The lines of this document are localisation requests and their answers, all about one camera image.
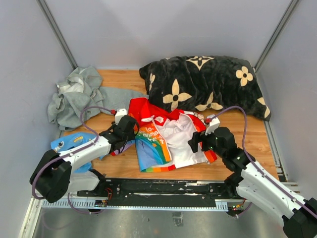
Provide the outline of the rainbow white zip jacket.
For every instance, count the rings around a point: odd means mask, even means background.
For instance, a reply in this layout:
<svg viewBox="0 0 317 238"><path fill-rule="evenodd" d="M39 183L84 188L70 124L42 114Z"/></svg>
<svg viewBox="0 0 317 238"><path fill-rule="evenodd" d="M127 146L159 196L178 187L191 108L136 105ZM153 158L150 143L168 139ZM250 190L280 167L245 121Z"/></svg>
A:
<svg viewBox="0 0 317 238"><path fill-rule="evenodd" d="M179 109L169 113L145 98L132 99L128 114L136 119L140 128L134 140L113 151L112 155L118 155L135 144L141 172L167 172L217 160L215 152L202 151L201 143L196 153L188 144L193 133L206 129L202 114Z"/></svg>

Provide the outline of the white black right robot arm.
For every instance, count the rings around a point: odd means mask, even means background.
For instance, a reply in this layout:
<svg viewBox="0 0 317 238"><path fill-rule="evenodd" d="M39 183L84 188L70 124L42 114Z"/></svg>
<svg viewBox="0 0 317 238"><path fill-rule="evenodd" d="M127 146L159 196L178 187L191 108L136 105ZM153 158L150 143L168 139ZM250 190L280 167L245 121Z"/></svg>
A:
<svg viewBox="0 0 317 238"><path fill-rule="evenodd" d="M306 199L286 187L249 153L236 145L226 127L214 132L194 132L188 141L193 152L202 145L222 158L232 174L224 181L229 198L241 197L275 218L289 238L314 238L317 235L317 201Z"/></svg>

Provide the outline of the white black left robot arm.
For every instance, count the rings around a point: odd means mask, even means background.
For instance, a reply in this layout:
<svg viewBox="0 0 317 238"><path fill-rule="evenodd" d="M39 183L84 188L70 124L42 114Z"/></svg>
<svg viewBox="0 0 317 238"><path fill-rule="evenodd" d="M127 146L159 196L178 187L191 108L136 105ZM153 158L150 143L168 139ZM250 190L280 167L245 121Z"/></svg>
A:
<svg viewBox="0 0 317 238"><path fill-rule="evenodd" d="M108 130L82 145L61 152L48 150L30 177L34 197L54 203L68 193L79 191L103 195L106 178L100 172L90 169L76 173L76 170L95 158L122 149L127 142L135 139L139 128L133 117L125 115Z"/></svg>

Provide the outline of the grey zip hoodie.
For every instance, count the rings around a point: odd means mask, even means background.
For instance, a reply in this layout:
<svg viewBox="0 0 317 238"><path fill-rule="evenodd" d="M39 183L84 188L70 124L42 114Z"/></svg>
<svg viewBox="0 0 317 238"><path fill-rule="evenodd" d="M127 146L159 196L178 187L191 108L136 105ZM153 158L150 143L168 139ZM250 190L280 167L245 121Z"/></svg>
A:
<svg viewBox="0 0 317 238"><path fill-rule="evenodd" d="M131 99L148 98L140 92L102 86L102 77L90 66L78 67L63 82L56 84L58 92L53 94L48 105L49 123L56 124L62 131L72 131L81 126L83 109L93 106L84 113L84 121L99 113L110 114L96 107L109 110L128 109Z"/></svg>

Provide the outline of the black floral plush pillow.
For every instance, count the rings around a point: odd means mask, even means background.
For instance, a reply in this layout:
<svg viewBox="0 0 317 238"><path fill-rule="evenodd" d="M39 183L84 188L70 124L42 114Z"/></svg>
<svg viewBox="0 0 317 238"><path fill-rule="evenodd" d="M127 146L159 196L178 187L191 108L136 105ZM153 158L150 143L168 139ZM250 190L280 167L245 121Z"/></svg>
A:
<svg viewBox="0 0 317 238"><path fill-rule="evenodd" d="M139 69L151 104L171 112L241 107L246 114L269 121L255 69L228 56L176 56Z"/></svg>

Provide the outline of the blue cartoon print garment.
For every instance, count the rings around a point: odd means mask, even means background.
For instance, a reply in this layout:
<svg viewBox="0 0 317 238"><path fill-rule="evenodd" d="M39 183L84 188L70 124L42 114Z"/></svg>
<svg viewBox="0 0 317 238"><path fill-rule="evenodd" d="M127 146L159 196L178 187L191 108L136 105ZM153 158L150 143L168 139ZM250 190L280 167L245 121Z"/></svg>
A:
<svg viewBox="0 0 317 238"><path fill-rule="evenodd" d="M74 134L70 134L67 136L60 137L54 141L51 142L51 149L53 149L56 152L61 151L67 151L70 149L74 149L78 146L81 146L91 140L95 140L96 135L93 133L87 133L87 132L77 132ZM109 144L107 144L107 153L109 152ZM99 157L101 160L106 154L103 154ZM93 169L92 162L88 162L81 167L79 167L75 173L85 173L89 170Z"/></svg>

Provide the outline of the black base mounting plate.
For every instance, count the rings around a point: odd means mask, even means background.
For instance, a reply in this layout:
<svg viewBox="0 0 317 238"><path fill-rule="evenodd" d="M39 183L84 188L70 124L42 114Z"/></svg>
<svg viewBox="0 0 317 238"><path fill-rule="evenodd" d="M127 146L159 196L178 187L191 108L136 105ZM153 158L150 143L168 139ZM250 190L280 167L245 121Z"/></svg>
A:
<svg viewBox="0 0 317 238"><path fill-rule="evenodd" d="M105 189L96 195L77 192L79 197L109 198L107 207L144 209L215 208L217 201L241 203L243 198L223 181L106 178Z"/></svg>

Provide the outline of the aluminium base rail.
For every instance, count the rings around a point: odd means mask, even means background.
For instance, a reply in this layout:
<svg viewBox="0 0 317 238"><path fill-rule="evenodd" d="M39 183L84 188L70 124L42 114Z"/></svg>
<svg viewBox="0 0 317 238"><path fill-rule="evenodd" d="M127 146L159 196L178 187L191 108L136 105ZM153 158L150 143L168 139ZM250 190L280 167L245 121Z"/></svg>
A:
<svg viewBox="0 0 317 238"><path fill-rule="evenodd" d="M77 188L73 199L66 198L70 184L50 178L30 179L48 206L73 206L99 212L102 209L191 209L229 210L228 202L247 199L251 202L263 201L277 208L277 200L300 207L306 199L290 187L279 189L271 186L268 191L258 185L241 179L227 178L225 181L162 180L97 178L93 190Z"/></svg>

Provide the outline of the left grey metal frame post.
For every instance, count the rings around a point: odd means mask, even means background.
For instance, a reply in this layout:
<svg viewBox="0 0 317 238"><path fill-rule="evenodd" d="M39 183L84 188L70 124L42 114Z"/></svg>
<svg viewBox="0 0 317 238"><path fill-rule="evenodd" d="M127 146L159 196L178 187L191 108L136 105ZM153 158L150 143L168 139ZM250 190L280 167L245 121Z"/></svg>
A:
<svg viewBox="0 0 317 238"><path fill-rule="evenodd" d="M43 12L48 24L50 25L50 28L52 29L56 39L58 40L68 62L70 63L71 67L73 69L76 69L78 67L78 64L55 20L55 17L52 13L52 11L50 10L50 7L47 3L46 0L36 0L36 2L38 3L41 11Z"/></svg>

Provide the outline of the grey metal frame post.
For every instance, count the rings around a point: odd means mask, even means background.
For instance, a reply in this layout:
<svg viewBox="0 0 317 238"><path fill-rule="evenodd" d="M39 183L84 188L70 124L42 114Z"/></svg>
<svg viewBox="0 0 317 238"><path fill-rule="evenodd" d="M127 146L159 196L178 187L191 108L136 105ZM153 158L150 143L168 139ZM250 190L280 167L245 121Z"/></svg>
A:
<svg viewBox="0 0 317 238"><path fill-rule="evenodd" d="M262 51L257 63L255 64L255 73L259 72L263 63L265 62L266 58L270 54L272 48L274 47L275 43L277 42L278 38L282 34L284 28L286 27L287 23L289 22L290 18L292 17L293 13L295 12L296 8L300 4L301 0L291 0L283 13L280 21L278 22L277 26L275 27L268 43L266 44L264 50Z"/></svg>
<svg viewBox="0 0 317 238"><path fill-rule="evenodd" d="M50 25L50 28L52 29L56 39L58 40L68 62L70 63L71 67L73 69L76 69L78 67L78 64L55 20L55 17L52 13L52 11L50 10L50 7L47 3L46 0L36 0L36 2L38 3L41 11L43 12L48 24Z"/></svg>

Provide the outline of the right grey metal frame post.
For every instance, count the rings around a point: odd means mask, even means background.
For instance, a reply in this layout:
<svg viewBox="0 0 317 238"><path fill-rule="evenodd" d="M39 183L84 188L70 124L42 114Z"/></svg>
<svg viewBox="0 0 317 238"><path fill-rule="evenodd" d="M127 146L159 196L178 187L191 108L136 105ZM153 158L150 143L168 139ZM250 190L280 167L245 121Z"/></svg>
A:
<svg viewBox="0 0 317 238"><path fill-rule="evenodd" d="M287 23L289 22L290 18L292 17L293 13L295 12L296 8L300 4L301 0L291 0L283 13L280 21L278 22L277 26L275 27L268 43L266 44L264 50L262 51L257 63L255 64L255 73L259 72L263 63L265 62L266 58L270 54L272 48L274 47L275 43L277 42L278 38L282 34L284 28L286 27Z"/></svg>

